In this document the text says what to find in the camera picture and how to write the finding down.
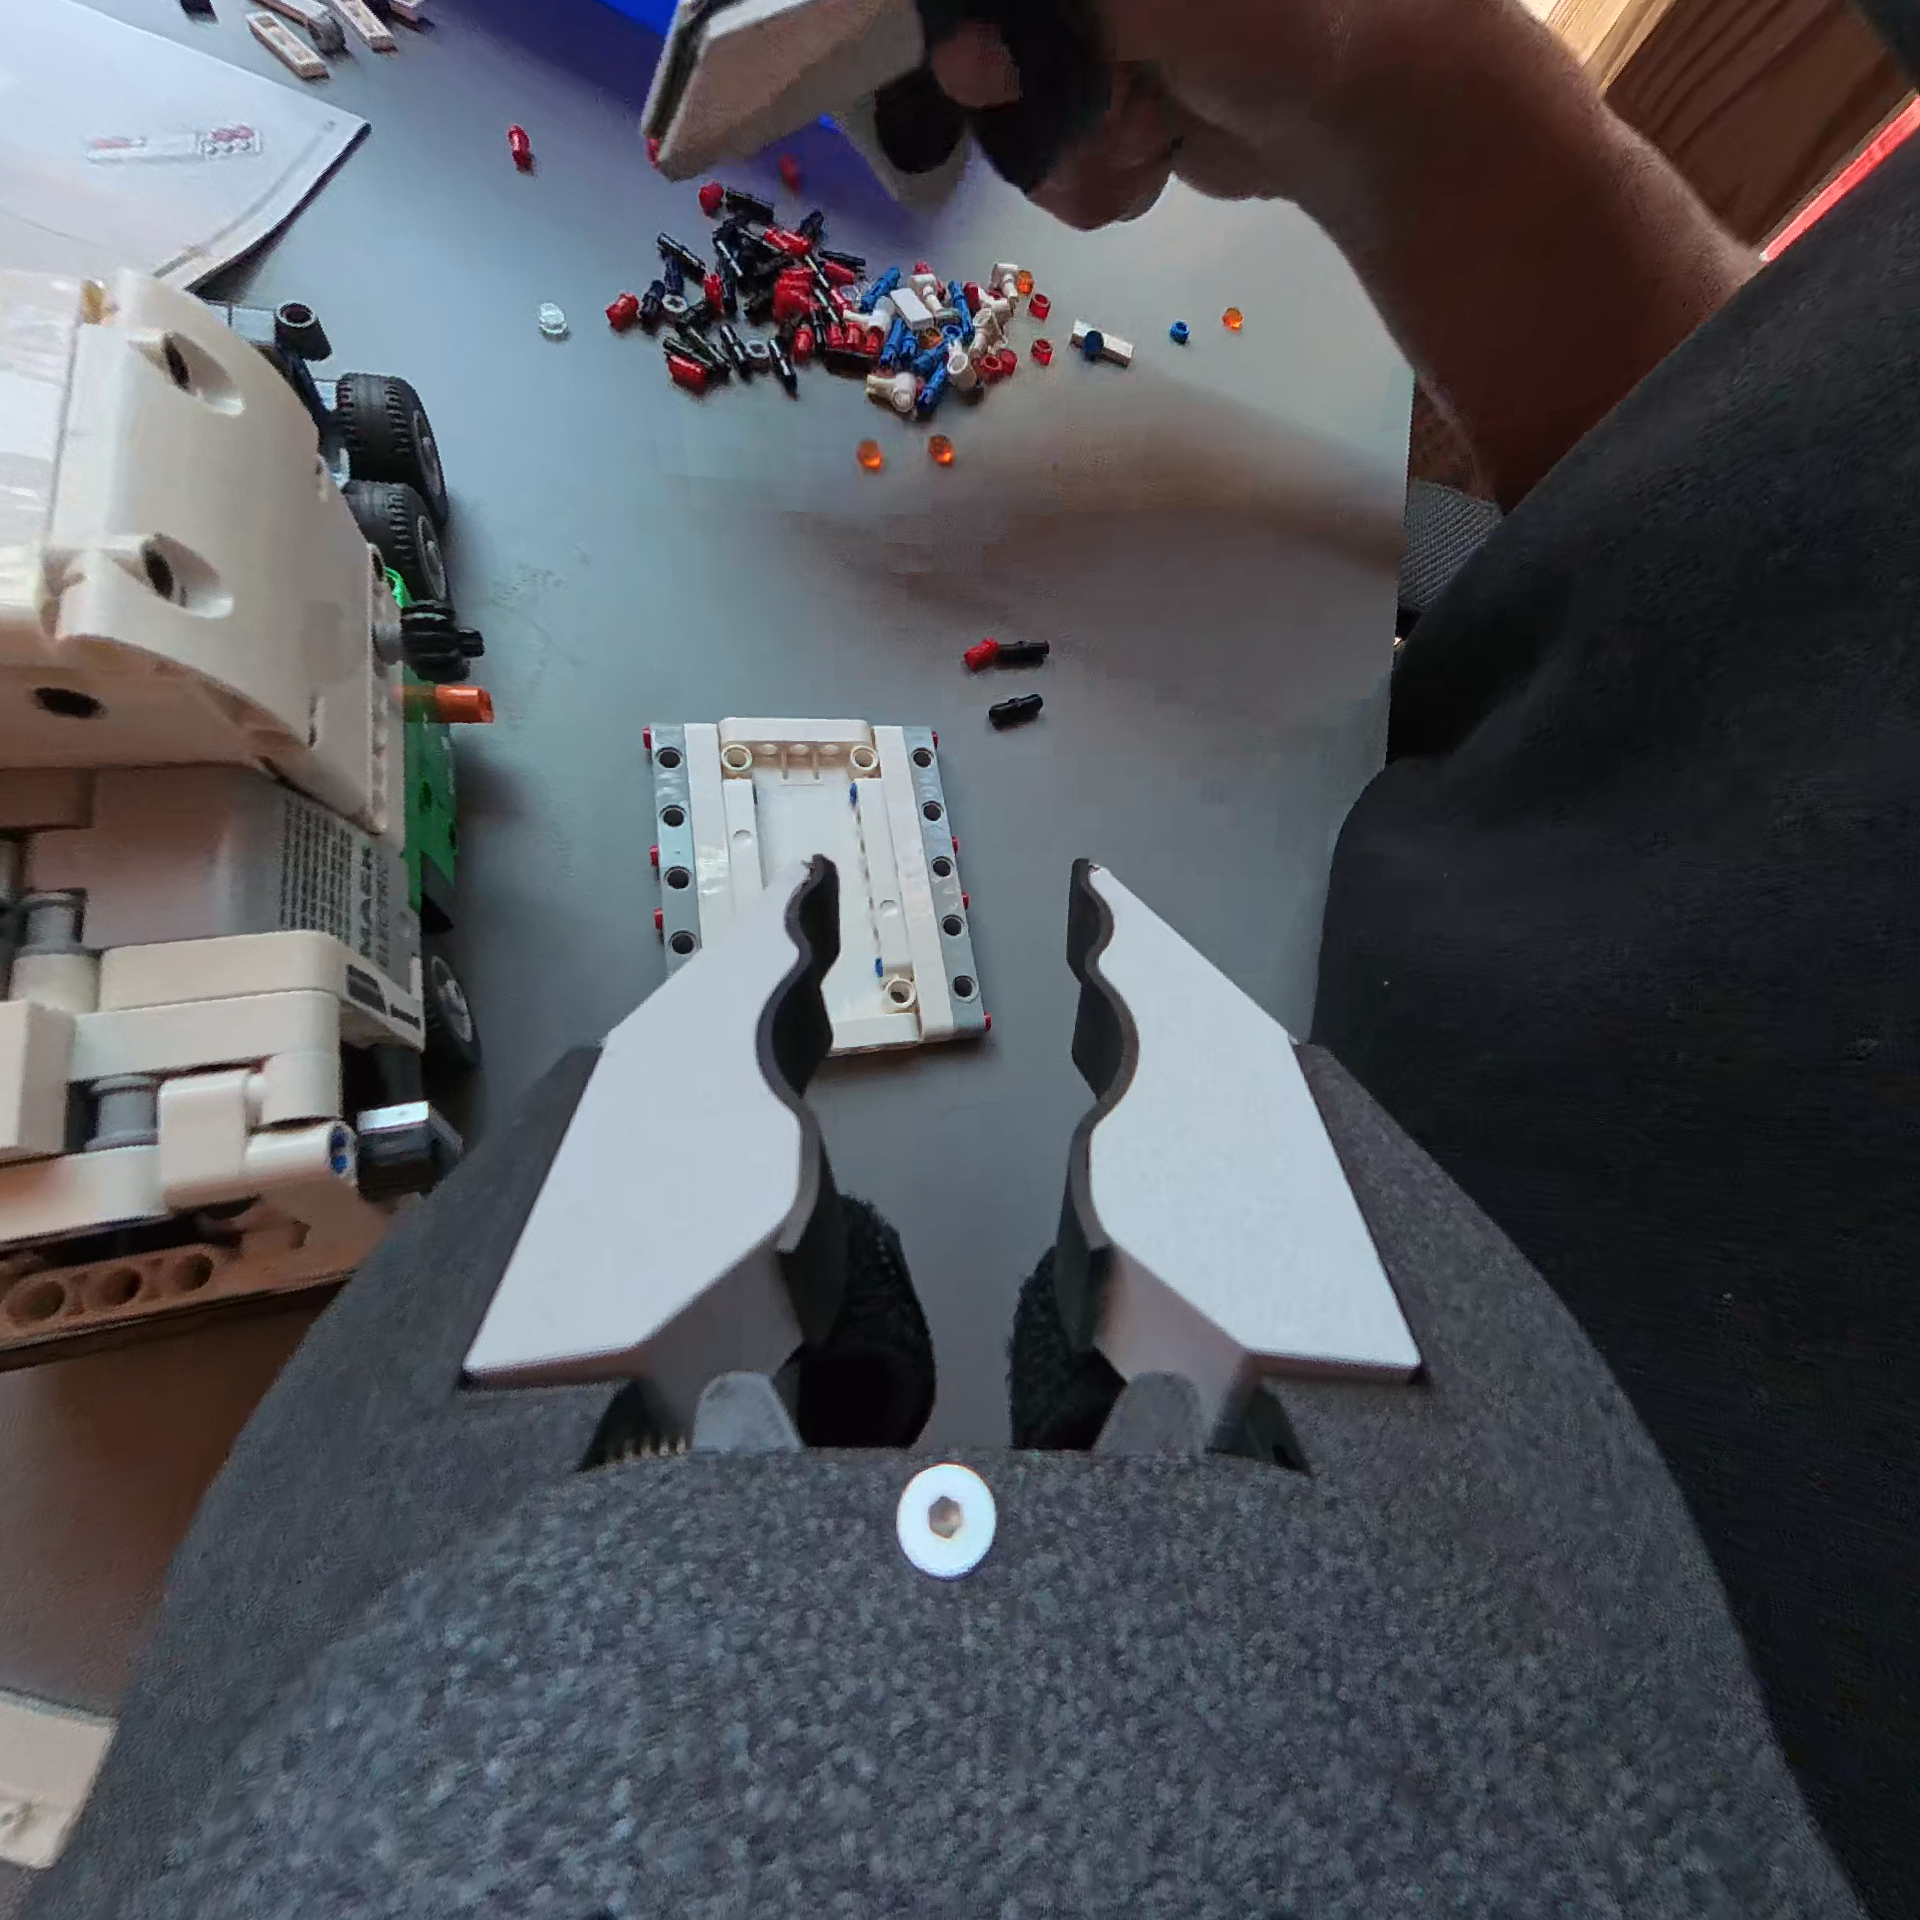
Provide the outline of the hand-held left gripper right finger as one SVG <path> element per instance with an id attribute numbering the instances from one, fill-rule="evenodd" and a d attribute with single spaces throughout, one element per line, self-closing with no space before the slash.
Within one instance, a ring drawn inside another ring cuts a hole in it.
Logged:
<path id="1" fill-rule="evenodd" d="M 1120 1380 L 1407 1385 L 1424 1358 L 1289 1032 L 1120 879 L 1067 884 L 1073 1129 L 1055 1290 Z"/>

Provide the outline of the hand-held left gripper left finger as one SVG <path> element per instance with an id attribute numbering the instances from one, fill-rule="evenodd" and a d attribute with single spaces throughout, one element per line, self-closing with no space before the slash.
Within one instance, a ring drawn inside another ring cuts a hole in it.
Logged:
<path id="1" fill-rule="evenodd" d="M 777 1378 L 837 1320 L 837 868 L 791 863 L 609 1032 L 464 1358 L 480 1387 Z"/>

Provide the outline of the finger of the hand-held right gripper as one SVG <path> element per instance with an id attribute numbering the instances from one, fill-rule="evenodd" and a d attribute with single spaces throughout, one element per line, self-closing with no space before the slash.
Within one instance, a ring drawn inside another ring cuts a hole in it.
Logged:
<path id="1" fill-rule="evenodd" d="M 915 2 L 682 2 L 644 103 L 647 151 L 669 182 L 709 177 L 868 105 L 925 48 Z"/>

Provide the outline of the pile of small lego pins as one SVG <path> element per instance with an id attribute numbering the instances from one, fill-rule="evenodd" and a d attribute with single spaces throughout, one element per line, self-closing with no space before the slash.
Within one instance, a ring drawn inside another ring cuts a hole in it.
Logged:
<path id="1" fill-rule="evenodd" d="M 765 380 L 795 400 L 808 376 L 825 376 L 907 425 L 939 428 L 1065 354 L 1026 265 L 970 280 L 930 257 L 879 260 L 840 247 L 824 207 L 727 179 L 699 182 L 693 208 L 704 236 L 661 230 L 643 283 L 605 307 L 609 331 L 658 347 L 691 398 Z"/>

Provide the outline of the white lego panel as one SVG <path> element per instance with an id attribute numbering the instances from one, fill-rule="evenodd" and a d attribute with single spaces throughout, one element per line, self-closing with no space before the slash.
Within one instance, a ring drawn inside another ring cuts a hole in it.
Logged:
<path id="1" fill-rule="evenodd" d="M 930 727 L 737 715 L 649 727 L 644 746 L 667 975 L 786 866 L 825 857 L 840 879 L 840 954 L 824 980 L 832 1055 L 993 1032 Z"/>

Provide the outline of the person's right forearm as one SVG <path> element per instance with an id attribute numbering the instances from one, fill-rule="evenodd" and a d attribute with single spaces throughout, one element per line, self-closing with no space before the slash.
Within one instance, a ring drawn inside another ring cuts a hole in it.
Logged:
<path id="1" fill-rule="evenodd" d="M 1323 224 L 1515 507 L 1761 270 L 1523 6 L 1343 6 Z"/>

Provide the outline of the cluster of white lego pieces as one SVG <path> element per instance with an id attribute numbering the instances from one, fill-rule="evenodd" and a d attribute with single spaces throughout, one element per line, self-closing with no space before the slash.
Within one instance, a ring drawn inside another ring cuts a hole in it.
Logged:
<path id="1" fill-rule="evenodd" d="M 156 19 L 208 54 L 303 90 L 395 65 L 429 31 L 424 8 L 367 2 L 163 2 Z"/>

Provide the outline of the white lego truck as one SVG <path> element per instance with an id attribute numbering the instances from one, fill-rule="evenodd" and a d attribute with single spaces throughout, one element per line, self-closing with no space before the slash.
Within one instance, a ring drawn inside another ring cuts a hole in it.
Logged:
<path id="1" fill-rule="evenodd" d="M 417 386 L 304 304 L 5 272 L 3 1362 L 336 1290 L 464 1143 Z"/>

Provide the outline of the long white lego plate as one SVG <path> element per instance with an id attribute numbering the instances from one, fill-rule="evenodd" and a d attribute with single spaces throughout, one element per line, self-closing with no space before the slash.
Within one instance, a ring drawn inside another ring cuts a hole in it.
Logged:
<path id="1" fill-rule="evenodd" d="M 98 1780 L 115 1719 L 3 1692 L 3 1863 L 43 1871 Z"/>

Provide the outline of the person's right hand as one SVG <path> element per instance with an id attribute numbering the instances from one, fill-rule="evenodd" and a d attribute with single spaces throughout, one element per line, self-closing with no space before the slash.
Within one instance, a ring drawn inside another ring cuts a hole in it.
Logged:
<path id="1" fill-rule="evenodd" d="M 1311 175 L 1353 48 L 1323 2 L 1093 6 L 1109 110 L 1026 191 L 1077 232 L 1143 217 L 1170 182 L 1216 202 L 1282 199 Z"/>

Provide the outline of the person's dark clothing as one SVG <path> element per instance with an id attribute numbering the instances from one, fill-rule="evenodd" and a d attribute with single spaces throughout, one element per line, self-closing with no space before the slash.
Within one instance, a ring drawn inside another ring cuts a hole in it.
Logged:
<path id="1" fill-rule="evenodd" d="M 1915 1915 L 1915 145 L 1407 641 L 1313 1038 L 1668 1458 L 1787 1761 Z"/>

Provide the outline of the grey mesh chair seat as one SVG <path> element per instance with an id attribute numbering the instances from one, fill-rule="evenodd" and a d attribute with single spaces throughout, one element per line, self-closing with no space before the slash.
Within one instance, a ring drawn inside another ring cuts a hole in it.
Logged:
<path id="1" fill-rule="evenodd" d="M 1400 610 L 1418 617 L 1452 586 L 1484 548 L 1503 511 L 1460 487 L 1413 479 L 1403 512 Z"/>

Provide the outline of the open instruction booklet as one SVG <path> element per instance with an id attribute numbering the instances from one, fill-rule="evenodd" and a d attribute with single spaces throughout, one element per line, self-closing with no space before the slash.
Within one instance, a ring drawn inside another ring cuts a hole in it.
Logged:
<path id="1" fill-rule="evenodd" d="M 263 250 L 368 137 L 226 12 L 185 36 L 91 6 L 3 8 L 3 254 L 197 291 Z"/>

